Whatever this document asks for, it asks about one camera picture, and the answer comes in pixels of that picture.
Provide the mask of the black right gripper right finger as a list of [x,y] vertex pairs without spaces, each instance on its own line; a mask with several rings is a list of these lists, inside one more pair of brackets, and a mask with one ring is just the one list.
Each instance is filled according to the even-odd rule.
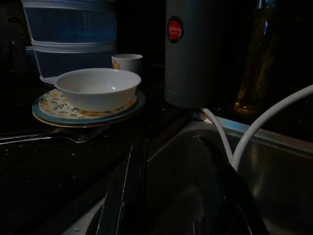
[[249,188],[227,157],[207,138],[194,136],[195,175],[200,188],[206,235],[267,235]]

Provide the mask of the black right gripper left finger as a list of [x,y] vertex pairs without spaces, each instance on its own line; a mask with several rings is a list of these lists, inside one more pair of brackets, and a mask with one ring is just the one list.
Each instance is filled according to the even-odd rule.
[[110,181],[102,206],[97,235],[142,235],[147,187],[148,140],[131,146]]

